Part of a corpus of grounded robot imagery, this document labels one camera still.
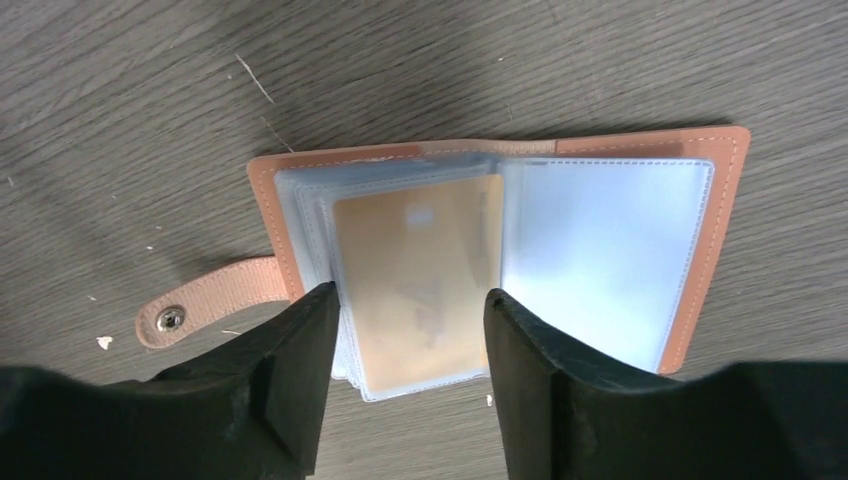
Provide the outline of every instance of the leather tab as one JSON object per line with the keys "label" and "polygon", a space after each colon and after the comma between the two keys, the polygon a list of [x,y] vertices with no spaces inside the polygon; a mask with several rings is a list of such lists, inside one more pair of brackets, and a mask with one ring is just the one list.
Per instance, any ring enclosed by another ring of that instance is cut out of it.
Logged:
{"label": "leather tab", "polygon": [[[138,339],[149,348],[164,348],[200,328],[239,310],[288,300],[274,257],[252,258],[227,265],[192,280],[141,308],[135,319]],[[162,331],[159,315],[170,307],[184,312],[179,328]]]}

